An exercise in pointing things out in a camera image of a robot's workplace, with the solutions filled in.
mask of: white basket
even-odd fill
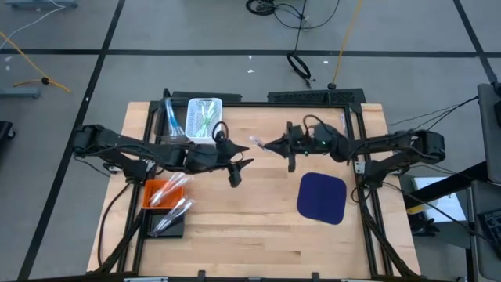
[[[204,115],[207,116],[212,103],[214,104],[211,112],[212,118],[209,122],[204,122]],[[222,121],[221,99],[191,99],[188,102],[188,111],[186,114],[186,137],[196,144],[215,144],[212,139],[212,129],[214,129],[214,126],[219,121]],[[219,130],[221,130],[221,125],[218,125],[216,132]]]

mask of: navy cloth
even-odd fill
[[[346,205],[346,184],[343,180],[309,172],[301,178],[297,210],[308,219],[330,224],[343,221]]]

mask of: wooden table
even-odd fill
[[[149,103],[129,103],[122,134],[142,138],[148,106]],[[364,104],[362,108],[367,136],[387,133],[382,106]],[[349,197],[355,187],[352,167],[336,163],[329,156],[297,156],[296,172],[288,173],[287,160],[264,152],[249,140],[251,135],[264,142],[279,138],[286,121],[300,124],[306,114],[315,114],[344,131],[341,109],[225,108],[223,118],[231,140],[250,147],[245,157],[254,158],[254,162],[242,171],[243,181],[234,189],[229,186],[226,170],[197,175],[188,189],[196,203],[186,215],[184,237],[146,240],[139,274],[195,277],[198,270],[204,269],[208,277],[309,278],[312,272],[319,272],[322,278],[369,278],[359,206]],[[353,124],[358,132],[355,118]],[[377,160],[389,155],[372,157]],[[346,182],[348,197],[341,224],[316,222],[297,212],[299,181],[307,172],[333,175]],[[170,174],[165,172],[159,177],[168,178]],[[385,181],[398,185],[394,176]],[[123,186],[123,175],[111,176],[103,211]],[[123,235],[131,193],[129,189],[114,204],[106,219],[103,259]],[[395,188],[384,186],[379,189],[379,197],[388,240],[410,269],[419,273],[402,195]],[[98,267],[97,236],[98,233],[89,270]],[[132,268],[135,242],[132,239],[129,246],[126,270]],[[374,236],[373,242],[378,271],[384,273]]]

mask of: black metal frame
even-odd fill
[[[178,101],[173,103],[174,108],[183,108],[188,106],[188,101]],[[295,108],[334,108],[334,109],[342,109],[344,111],[344,116],[346,120],[346,129],[348,132],[348,138],[354,139],[355,138],[355,133],[354,133],[354,127],[352,124],[351,120],[351,112],[355,113],[355,116],[357,118],[357,123],[359,127],[359,134],[361,139],[366,138],[366,131],[365,131],[365,124],[363,120],[363,115],[362,115],[362,108],[359,103],[326,103],[326,104],[319,104],[319,103],[310,103],[310,104],[305,104],[305,103],[270,103],[270,102],[230,102],[230,103],[224,103],[224,107],[295,107]],[[151,130],[153,127],[153,117],[155,113],[157,112],[158,107],[157,107],[157,102],[152,101],[150,102],[150,107],[148,111],[148,117],[146,119],[146,128],[145,128],[145,134],[143,139],[148,140],[151,137]],[[160,138],[157,137],[155,139],[155,143],[159,143]],[[366,161],[370,160],[370,156],[366,155],[365,156]],[[355,157],[355,159],[352,162],[352,169],[355,171],[355,165],[354,161],[357,161],[358,157]],[[359,199],[362,199],[365,197],[364,192],[362,187],[360,186],[359,179],[355,177],[355,183],[357,186],[357,191],[358,191],[358,196]],[[127,222],[126,222],[126,229],[127,226],[130,226],[132,224],[132,221],[134,219],[134,214],[135,210],[137,207],[137,200],[139,196],[139,187],[134,187],[134,191],[132,194],[131,198],[131,205],[129,206],[128,210],[128,217],[127,217]],[[373,206],[373,212],[375,215],[375,220],[377,223],[378,228],[382,231],[384,234],[384,223],[383,223],[383,217],[382,217],[382,212],[380,209],[380,202],[379,202],[379,197],[377,195],[377,190],[372,190],[371,191],[371,201],[372,201],[372,206]],[[362,210],[362,208],[366,205],[365,201],[360,201],[359,202],[359,208]],[[147,214],[143,213],[143,221],[142,225],[139,228],[138,236],[137,236],[137,242],[135,246],[135,254],[134,254],[134,260],[132,263],[132,272],[133,273],[139,273],[139,267],[141,264],[141,258],[142,258],[142,249],[144,246],[144,240],[146,238],[146,228],[147,228]],[[367,260],[369,263],[369,272],[371,277],[378,277],[379,273],[377,272],[377,261],[376,261],[376,256],[374,252],[374,247],[373,247],[373,240],[372,240],[372,234],[369,229],[369,227],[362,221],[362,226],[363,226],[363,233],[364,233],[364,240],[365,240],[365,245],[366,245],[366,253],[367,253]],[[391,277],[393,276],[393,269],[391,265],[391,261],[389,257],[387,256],[386,252],[381,248],[381,254],[383,257],[383,264],[384,264],[384,271],[385,271],[385,277]],[[126,250],[124,251],[124,254],[121,256],[119,263],[118,263],[118,268],[117,271],[124,271],[124,265],[125,265],[125,260],[127,259],[127,253]],[[188,280],[196,280],[198,277],[169,277],[169,280],[179,280],[179,281],[188,281]],[[228,280],[227,278],[217,278],[217,277],[212,277],[212,278],[204,278],[206,280]],[[237,281],[237,280],[245,280],[248,281],[248,278],[231,278],[231,281]],[[304,282],[304,281],[310,281],[312,279],[308,278],[303,278],[303,279],[265,279],[266,281],[297,281],[297,282]],[[339,281],[338,279],[318,279],[318,281]]]

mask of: blue object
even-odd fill
[[[330,224],[343,221],[346,206],[346,184],[343,180],[309,172],[301,178],[297,210],[308,219]]]

